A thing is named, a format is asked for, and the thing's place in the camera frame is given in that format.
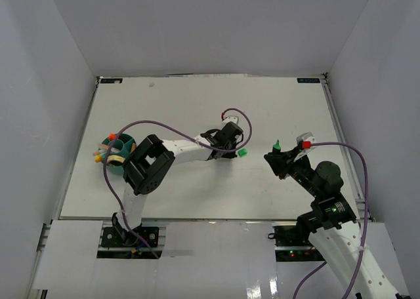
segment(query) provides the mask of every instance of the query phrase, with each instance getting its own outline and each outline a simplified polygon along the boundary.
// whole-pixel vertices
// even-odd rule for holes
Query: cable
[[[322,269],[325,265],[327,265],[327,262],[322,263],[321,265],[319,265],[316,269],[314,269],[313,271],[311,271],[308,275],[306,275],[304,277],[304,279],[301,280],[301,282],[299,283],[299,285],[297,285],[295,293],[293,294],[293,299],[296,299],[297,293],[299,292],[299,289],[301,289],[303,283],[305,281],[307,281],[309,279],[309,277],[311,277],[312,275],[314,275],[317,271],[319,271],[320,269]]]
[[[144,243],[142,243],[141,245],[139,245],[138,247],[136,247],[136,251],[138,251],[139,249],[141,249],[142,247],[144,247]]]
[[[313,143],[313,144],[311,144],[311,146],[327,146],[327,145],[336,145],[336,146],[343,146],[343,147],[350,148],[352,151],[354,151],[355,153],[357,153],[358,156],[360,157],[360,160],[362,161],[362,165],[363,165],[363,171],[364,171],[364,179],[365,179],[365,190],[364,190],[364,195],[365,195],[365,213],[364,213],[364,217],[363,217],[364,222],[363,222],[362,236],[360,238],[361,250],[359,251],[359,257],[357,259],[356,267],[354,268],[354,272],[353,272],[352,278],[350,280],[350,283],[348,284],[348,287],[346,289],[346,292],[344,293],[343,297],[341,298],[341,299],[347,299],[347,297],[349,296],[350,292],[352,291],[352,288],[354,286],[354,282],[356,281],[357,275],[359,274],[360,266],[362,266],[363,252],[364,252],[364,249],[363,248],[365,246],[366,234],[368,232],[368,220],[369,220],[368,167],[366,166],[366,161],[365,161],[362,153],[360,151],[358,151],[355,147],[351,146],[351,145],[348,145],[346,143],[341,143],[341,142],[324,142],[324,143]],[[302,286],[302,284],[309,277],[311,277],[317,271],[319,271],[319,269],[322,268],[322,266],[324,266],[326,264],[327,264],[327,262],[324,262],[320,267],[314,269],[304,279],[302,279],[302,281],[299,283],[299,285],[296,288],[295,294],[293,295],[293,299],[296,299],[297,292],[299,291],[299,289]]]
[[[164,127],[164,128],[166,128],[166,129],[168,129],[168,130],[171,130],[172,132],[174,132],[174,133],[177,133],[178,135],[181,135],[183,138],[185,138],[185,139],[187,139],[187,140],[190,140],[191,142],[197,142],[200,146],[202,146],[202,147],[204,147],[204,148],[207,148],[207,149],[209,149],[209,150],[215,150],[215,151],[222,151],[222,152],[225,152],[225,153],[233,153],[233,152],[235,152],[235,151],[238,151],[238,150],[240,150],[241,148],[243,148],[246,144],[248,144],[248,142],[249,142],[249,140],[251,139],[251,136],[252,136],[252,124],[251,124],[251,121],[249,120],[249,118],[248,118],[248,116],[246,116],[246,114],[244,114],[244,112],[242,112],[241,110],[239,110],[239,109],[236,109],[236,108],[228,108],[228,109],[226,109],[226,110],[224,110],[223,112],[222,112],[222,120],[224,119],[224,114],[227,112],[227,111],[236,111],[236,112],[238,112],[238,113],[240,113],[244,118],[245,118],[245,120],[248,122],[248,125],[249,125],[249,135],[248,135],[248,138],[246,139],[246,141],[241,145],[241,146],[239,146],[239,147],[237,147],[237,148],[234,148],[234,149],[219,149],[219,148],[215,148],[215,147],[212,147],[212,146],[208,146],[208,145],[206,145],[206,144],[203,144],[203,143],[201,143],[201,142],[198,142],[198,141],[196,141],[195,140],[195,138],[192,138],[191,136],[188,136],[188,135],[186,135],[186,134],[184,134],[184,133],[182,133],[182,132],[180,132],[179,130],[177,130],[177,129],[174,129],[173,127],[170,127],[169,125],[166,125],[166,124],[163,124],[163,123],[161,123],[161,122],[157,122],[157,121],[153,121],[153,120],[140,120],[140,121],[135,121],[135,122],[132,122],[132,123],[130,123],[130,124],[127,124],[127,125],[125,125],[116,135],[115,135],[115,138],[111,141],[111,144],[109,145],[109,147],[108,147],[108,149],[107,149],[107,151],[106,151],[106,155],[105,155],[105,158],[104,158],[104,164],[103,164],[103,166],[102,166],[102,171],[103,171],[103,173],[104,173],[104,179],[105,179],[105,182],[106,182],[106,184],[107,184],[107,186],[109,187],[109,189],[110,189],[110,191],[111,191],[111,193],[114,195],[114,197],[115,197],[115,199],[117,200],[117,202],[118,202],[118,205],[119,205],[119,207],[120,207],[120,209],[121,209],[121,214],[122,214],[122,216],[123,216],[123,222],[124,222],[124,224],[125,224],[125,227],[138,239],[138,240],[140,240],[140,241],[142,241],[143,243],[144,243],[144,245],[146,245],[146,247],[148,247],[149,248],[149,250],[150,250],[150,252],[154,255],[154,257],[155,258],[159,258],[159,256],[155,253],[155,251],[152,249],[152,247],[147,243],[147,241],[141,236],[141,235],[139,235],[137,232],[135,232],[133,229],[131,229],[130,228],[130,226],[128,225],[128,221],[127,221],[127,217],[125,216],[125,212],[124,212],[124,205],[123,205],[123,202],[121,201],[121,199],[119,198],[119,196],[118,196],[118,194],[117,194],[117,192],[114,190],[114,188],[112,187],[112,185],[111,185],[111,182],[110,182],[110,179],[108,178],[108,173],[107,173],[107,170],[106,170],[106,163],[108,162],[108,156],[110,155],[110,153],[111,153],[111,149],[113,148],[113,146],[115,145],[115,143],[117,142],[117,139],[119,138],[119,136],[124,132],[124,131],[126,131],[128,128],[130,128],[130,127],[132,127],[132,126],[134,126],[134,125],[137,125],[137,124],[155,124],[155,125],[159,125],[160,127]]]

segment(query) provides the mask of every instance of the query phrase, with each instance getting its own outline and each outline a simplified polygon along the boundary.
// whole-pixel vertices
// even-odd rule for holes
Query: white wall
[[[23,298],[95,79],[53,0],[0,0],[0,293]]]
[[[54,0],[95,75],[329,71],[368,0]]]
[[[412,298],[420,298],[419,72],[420,0],[369,0],[330,73],[346,139],[366,156],[371,212],[385,221]]]

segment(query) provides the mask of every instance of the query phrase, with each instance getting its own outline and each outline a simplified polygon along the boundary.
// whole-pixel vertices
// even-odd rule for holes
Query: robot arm
[[[348,287],[359,257],[360,228],[356,215],[340,192],[344,182],[340,168],[329,161],[321,162],[315,170],[306,154],[315,142],[312,133],[301,135],[291,151],[281,151],[275,145],[264,158],[280,179],[296,180],[313,197],[312,211],[297,218],[296,230],[303,241],[314,245],[344,288]],[[351,298],[402,298],[385,277],[371,251],[365,245],[362,266],[352,288]]]
[[[225,151],[236,148],[239,139],[243,138],[243,131],[238,122],[238,117],[226,117],[220,129],[212,129],[196,136],[197,142],[160,140],[154,134],[146,137],[123,163],[123,178],[126,182],[123,206],[128,226],[135,230],[141,225],[142,211],[148,194],[159,187],[173,165],[220,157],[235,158],[234,152]],[[215,149],[205,148],[198,142]],[[122,210],[112,216],[112,223],[122,240],[131,245],[130,240],[136,238],[125,225]]]

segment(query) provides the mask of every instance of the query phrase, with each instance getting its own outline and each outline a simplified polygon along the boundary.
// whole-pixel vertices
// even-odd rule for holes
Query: pen holder
[[[119,150],[119,152],[111,151],[110,155],[117,155],[126,159],[130,155],[133,144],[135,143],[136,142],[134,138],[131,137],[130,135],[121,134],[113,146],[115,149]],[[109,146],[111,144],[111,140],[109,138],[105,138],[102,141],[102,144]],[[105,156],[106,156],[106,152],[102,154],[102,158],[104,159]],[[124,169],[121,165],[120,166],[107,165],[107,169],[111,173],[119,175],[119,176],[122,176],[124,173]]]

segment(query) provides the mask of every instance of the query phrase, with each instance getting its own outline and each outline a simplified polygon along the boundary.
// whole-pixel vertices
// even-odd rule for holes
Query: green cap
[[[273,145],[273,148],[276,148],[277,150],[282,150],[282,148],[280,147],[280,141],[277,140],[277,142]]]
[[[238,155],[239,157],[243,157],[248,153],[248,151],[245,148],[242,148],[240,150],[238,150]]]

